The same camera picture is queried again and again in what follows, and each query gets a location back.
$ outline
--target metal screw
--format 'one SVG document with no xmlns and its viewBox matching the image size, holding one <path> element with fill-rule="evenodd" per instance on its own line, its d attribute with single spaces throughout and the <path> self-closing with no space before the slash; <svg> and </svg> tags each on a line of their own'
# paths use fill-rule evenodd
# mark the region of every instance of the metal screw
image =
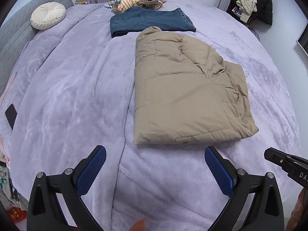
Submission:
<svg viewBox="0 0 308 231">
<path fill-rule="evenodd" d="M 37 178 L 41 178 L 43 175 L 44 175 L 43 172 L 38 172 L 38 173 L 36 174 L 36 177 L 37 177 Z"/>
<path fill-rule="evenodd" d="M 243 176 L 244 174 L 246 174 L 246 171 L 244 169 L 240 168 L 240 169 L 238 169 L 238 174 Z"/>
<path fill-rule="evenodd" d="M 68 168 L 68 169 L 66 169 L 66 170 L 64 171 L 64 173 L 65 173 L 66 175 L 70 175 L 72 172 L 73 172 L 73 170 L 72 170 L 71 168 Z"/>
<path fill-rule="evenodd" d="M 274 178 L 274 174 L 272 172 L 268 172 L 267 176 L 270 177 L 271 179 Z"/>
</svg>

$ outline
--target lavender blanket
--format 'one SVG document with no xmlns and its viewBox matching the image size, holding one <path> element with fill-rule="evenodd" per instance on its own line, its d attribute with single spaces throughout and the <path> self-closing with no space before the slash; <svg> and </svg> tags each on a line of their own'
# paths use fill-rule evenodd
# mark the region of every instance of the lavender blanket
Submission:
<svg viewBox="0 0 308 231">
<path fill-rule="evenodd" d="M 272 171 L 285 200 L 295 182 L 263 158 L 271 146 L 293 154 L 300 150 L 281 74 L 255 36 L 227 13 L 191 0 L 164 4 L 165 10 L 177 7 L 197 28 L 182 34 L 210 44 L 226 61 L 240 64 L 246 76 L 260 131 L 219 143 L 218 151 L 251 174 Z M 207 145 L 134 144 L 139 33 L 112 39 L 112 15 L 101 4 L 74 6 L 61 23 L 37 34 L 21 55 L 0 107 L 2 116 L 11 103 L 18 110 L 13 133 L 0 117 L 13 184 L 29 198 L 36 173 L 62 173 L 100 144 L 107 160 L 83 200 L 105 231 L 129 230 L 141 218 L 146 218 L 147 231 L 207 230 L 228 200 L 204 161 Z"/>
</svg>

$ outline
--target round cushion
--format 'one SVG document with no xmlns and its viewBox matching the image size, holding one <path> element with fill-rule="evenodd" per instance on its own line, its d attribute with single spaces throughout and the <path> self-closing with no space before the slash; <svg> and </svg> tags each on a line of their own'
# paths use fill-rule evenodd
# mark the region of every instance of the round cushion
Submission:
<svg viewBox="0 0 308 231">
<path fill-rule="evenodd" d="M 48 29 L 61 22 L 66 14 L 64 5 L 57 2 L 44 3 L 32 13 L 30 22 L 36 29 Z"/>
</svg>

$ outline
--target black jacket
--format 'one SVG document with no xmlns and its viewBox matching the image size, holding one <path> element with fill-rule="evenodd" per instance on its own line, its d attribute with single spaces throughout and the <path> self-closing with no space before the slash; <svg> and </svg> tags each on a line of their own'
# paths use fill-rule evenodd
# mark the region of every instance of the black jacket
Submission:
<svg viewBox="0 0 308 231">
<path fill-rule="evenodd" d="M 227 12 L 236 18 L 238 21 L 241 21 L 239 17 L 237 17 L 232 9 L 236 6 L 237 0 L 231 0 L 229 8 Z M 250 20 L 259 19 L 260 21 L 272 25 L 273 24 L 273 2 L 272 0 L 257 0 L 257 12 L 253 12 L 250 16 Z"/>
</svg>

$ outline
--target headboard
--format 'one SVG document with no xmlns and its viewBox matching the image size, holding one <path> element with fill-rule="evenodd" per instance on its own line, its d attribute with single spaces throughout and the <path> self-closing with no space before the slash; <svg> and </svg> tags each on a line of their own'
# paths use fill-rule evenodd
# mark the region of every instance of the headboard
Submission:
<svg viewBox="0 0 308 231">
<path fill-rule="evenodd" d="M 74 5 L 72 0 L 32 0 L 0 27 L 0 96 L 22 50 L 38 32 L 30 24 L 31 14 L 38 6 L 47 2 L 61 3 L 66 9 Z"/>
</svg>

